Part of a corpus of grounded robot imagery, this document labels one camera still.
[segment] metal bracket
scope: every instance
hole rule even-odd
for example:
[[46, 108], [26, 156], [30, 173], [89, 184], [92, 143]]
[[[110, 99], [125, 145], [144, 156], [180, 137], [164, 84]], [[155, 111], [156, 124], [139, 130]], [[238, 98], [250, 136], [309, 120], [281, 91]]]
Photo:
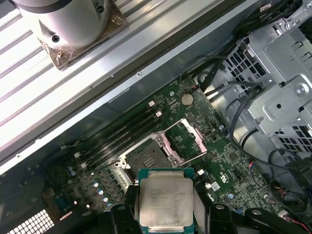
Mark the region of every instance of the metal bracket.
[[260, 129], [269, 134], [276, 132], [299, 116], [299, 108], [311, 100], [312, 83], [297, 76], [284, 87], [279, 85], [259, 95], [248, 108]]
[[286, 30], [294, 28], [312, 16], [312, 0], [302, 0], [302, 2], [302, 6], [288, 18]]

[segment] silver metal surface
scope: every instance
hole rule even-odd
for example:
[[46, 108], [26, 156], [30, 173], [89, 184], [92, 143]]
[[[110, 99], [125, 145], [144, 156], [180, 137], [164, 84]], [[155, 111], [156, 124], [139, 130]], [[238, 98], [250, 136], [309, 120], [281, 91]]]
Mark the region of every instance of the silver metal surface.
[[259, 210], [253, 210], [252, 213], [254, 215], [261, 215], [262, 214], [261, 211], [259, 211]]
[[218, 210], [223, 210], [224, 209], [224, 206], [222, 206], [222, 205], [216, 205], [215, 206]]
[[311, 90], [312, 83], [298, 76], [282, 88], [275, 85], [261, 93], [248, 111], [264, 133], [273, 133], [300, 115], [299, 108], [312, 98]]
[[191, 226], [193, 207], [191, 179], [148, 178], [140, 182], [139, 221], [142, 226], [150, 227], [150, 231]]
[[287, 20], [286, 30], [290, 30], [303, 23], [312, 16], [312, 1], [302, 0], [302, 6]]
[[[280, 36], [271, 36], [272, 30], [273, 27], [268, 26], [255, 32], [250, 36], [251, 43], [248, 45], [262, 67], [266, 68], [266, 79], [277, 83], [270, 82], [269, 89], [257, 97], [249, 108], [259, 123], [259, 129], [266, 134], [301, 118], [299, 111], [312, 100], [311, 43], [297, 27]], [[286, 82], [285, 86], [281, 87], [279, 84], [283, 82]]]
[[[139, 9], [135, 8], [134, 2], [140, 4]], [[64, 71], [52, 66], [35, 35], [24, 25], [18, 10], [0, 20], [0, 35], [4, 39], [0, 42], [0, 150], [102, 81], [114, 78], [115, 72], [222, 0], [134, 2], [128, 8], [128, 2], [116, 1], [124, 14], [136, 10], [127, 17], [128, 29]]]
[[108, 0], [71, 1], [63, 8], [38, 14], [19, 8], [26, 27], [46, 45], [61, 50], [76, 50], [90, 45], [104, 31], [109, 14]]

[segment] wire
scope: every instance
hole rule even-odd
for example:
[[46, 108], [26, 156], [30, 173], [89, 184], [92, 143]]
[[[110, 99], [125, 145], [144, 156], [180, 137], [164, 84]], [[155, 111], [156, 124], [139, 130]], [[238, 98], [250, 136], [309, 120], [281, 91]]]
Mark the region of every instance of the wire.
[[238, 119], [241, 115], [241, 113], [243, 112], [243, 110], [246, 108], [246, 106], [250, 103], [250, 101], [255, 97], [255, 95], [258, 93], [259, 91], [259, 87], [254, 87], [250, 90], [249, 94], [246, 96], [246, 98], [242, 101], [242, 103], [240, 104], [237, 112], [235, 113], [232, 123], [231, 123], [231, 128], [230, 128], [230, 139], [234, 138], [234, 131], [235, 131], [235, 127], [236, 124], [238, 122]]
[[[294, 158], [296, 158], [297, 160], [301, 160], [301, 158], [300, 158], [296, 153], [294, 153], [294, 152], [291, 151], [291, 150], [287, 150], [287, 149], [275, 149], [275, 150], [273, 150], [273, 151], [269, 154], [268, 163], [273, 163], [273, 157], [274, 157], [274, 155], [276, 154], [276, 152], [279, 152], [280, 154], [283, 154], [283, 153], [285, 153], [285, 152], [288, 152], [288, 153], [290, 153]], [[274, 175], [275, 175], [274, 170], [273, 170], [273, 168], [271, 168], [271, 178], [273, 178]]]
[[195, 57], [193, 60], [191, 60], [190, 62], [188, 62], [185, 67], [183, 68], [181, 74], [179, 75], [179, 81], [182, 82], [182, 77], [184, 75], [184, 73], [186, 73], [186, 71], [189, 69], [189, 67], [191, 65], [193, 65], [196, 61], [198, 61], [199, 59], [202, 58], [208, 58], [208, 59], [220, 59], [220, 58], [226, 58], [225, 56], [221, 56], [221, 55], [199, 55], [197, 57]]
[[245, 155], [246, 157], [250, 158], [251, 160], [259, 163], [259, 164], [262, 164], [262, 165], [265, 165], [265, 166], [268, 166], [268, 167], [273, 167], [273, 168], [277, 168], [277, 169], [280, 169], [280, 170], [283, 170], [283, 171], [288, 171], [287, 168], [285, 167], [282, 167], [282, 166], [278, 166], [278, 165], [275, 165], [275, 164], [272, 164], [272, 163], [268, 163], [266, 161], [263, 161], [263, 160], [260, 160], [258, 158], [256, 158], [255, 156], [249, 154], [248, 152], [246, 152], [238, 143], [236, 143], [233, 139], [230, 139], [231, 143], [232, 143], [232, 146], [238, 150], [241, 154]]
[[300, 223], [300, 222], [294, 220], [293, 218], [289, 218], [289, 217], [285, 217], [284, 219], [285, 219], [286, 221], [291, 221], [291, 222], [293, 222], [293, 223], [296, 223], [296, 224], [301, 225], [309, 234], [311, 234], [310, 230], [308, 229], [308, 227], [307, 227], [304, 223]]
[[225, 119], [225, 122], [227, 122], [227, 119], [228, 119], [228, 111], [229, 111], [229, 108], [234, 105], [235, 102], [239, 102], [239, 103], [242, 103], [242, 101], [239, 99], [239, 98], [236, 98], [234, 99], [233, 101], [230, 102], [230, 104], [225, 108], [225, 115], [224, 115], [224, 119]]
[[[304, 224], [304, 222], [302, 221], [301, 217], [300, 217], [299, 215], [297, 215], [297, 213], [296, 213], [295, 211], [293, 211], [291, 208], [289, 208], [287, 205], [285, 205], [283, 202], [281, 202], [281, 201], [278, 199], [278, 197], [275, 196], [275, 194], [274, 194], [274, 192], [273, 192], [273, 190], [272, 190], [272, 183], [273, 183], [273, 181], [275, 181], [275, 180], [276, 180], [277, 178], [279, 178], [279, 177], [282, 177], [282, 176], [288, 175], [288, 174], [289, 174], [288, 172], [284, 172], [284, 173], [281, 173], [281, 174], [279, 174], [279, 175], [273, 177], [273, 178], [270, 180], [270, 182], [269, 182], [268, 188], [269, 188], [270, 193], [272, 194], [272, 196], [276, 199], [276, 201], [277, 201], [282, 207], [284, 207], [285, 210], [291, 212], [301, 223]], [[305, 226], [309, 229], [309, 231], [312, 230], [312, 228], [310, 227], [310, 225], [305, 224]]]
[[[289, 3], [289, 0], [282, 0], [282, 2], [274, 5], [273, 7], [263, 12], [259, 13], [258, 10], [253, 12], [249, 17], [247, 17], [244, 21], [242, 21], [233, 30], [234, 38], [228, 43], [228, 45], [225, 46], [225, 49], [222, 51], [222, 54], [228, 56], [232, 52], [232, 50], [236, 47], [237, 41], [247, 36], [251, 31], [261, 28], [265, 25], [268, 25], [294, 12], [298, 8], [299, 0], [294, 0], [289, 7], [287, 7], [288, 3]], [[220, 58], [214, 61], [213, 67], [211, 68], [209, 74], [206, 76], [204, 82], [201, 84], [200, 88], [203, 92], [211, 84], [218, 70], [222, 66], [222, 63], [224, 60], [225, 59]]]
[[251, 89], [250, 93], [247, 95], [247, 97], [245, 98], [245, 100], [240, 104], [237, 112], [235, 113], [233, 120], [232, 120], [232, 124], [231, 124], [231, 129], [230, 129], [230, 136], [229, 136], [229, 140], [232, 143], [233, 147], [236, 148], [236, 150], [240, 151], [243, 155], [249, 157], [251, 160], [258, 162], [259, 164], [265, 165], [265, 166], [269, 166], [269, 167], [273, 167], [273, 168], [277, 168], [277, 169], [281, 169], [284, 171], [288, 171], [287, 168], [282, 167], [282, 166], [278, 166], [278, 165], [274, 165], [272, 163], [260, 160], [258, 158], [256, 158], [255, 156], [249, 154], [248, 152], [246, 152], [235, 140], [234, 140], [234, 130], [237, 124], [237, 121], [240, 117], [240, 114], [242, 113], [242, 111], [244, 110], [244, 108], [249, 104], [250, 100], [256, 95], [256, 93], [258, 92], [259, 87], [254, 87]]
[[241, 143], [241, 146], [242, 146], [242, 148], [244, 149], [244, 146], [245, 146], [245, 144], [246, 144], [246, 141], [252, 136], [252, 134], [255, 134], [255, 133], [257, 133], [258, 132], [258, 129], [253, 129], [252, 131], [250, 131], [246, 136], [245, 136], [245, 138], [243, 139], [243, 141], [242, 141], [242, 143]]
[[[254, 82], [247, 83], [247, 82], [241, 82], [241, 81], [228, 81], [227, 83], [228, 83], [229, 85], [230, 85], [230, 84], [237, 84], [237, 85], [246, 86], [246, 87], [255, 87], [255, 86], [257, 86], [257, 85], [260, 84], [260, 83], [254, 83]], [[205, 94], [205, 96], [208, 97], [208, 96], [210, 96], [210, 95], [212, 95], [212, 94], [214, 94], [214, 93], [217, 93], [217, 92], [219, 92], [220, 90], [222, 90], [222, 89], [225, 88], [225, 87], [226, 87], [226, 84], [223, 83], [223, 84], [219, 85], [218, 87], [216, 87], [215, 89], [213, 89], [213, 90], [207, 92], [207, 93]]]

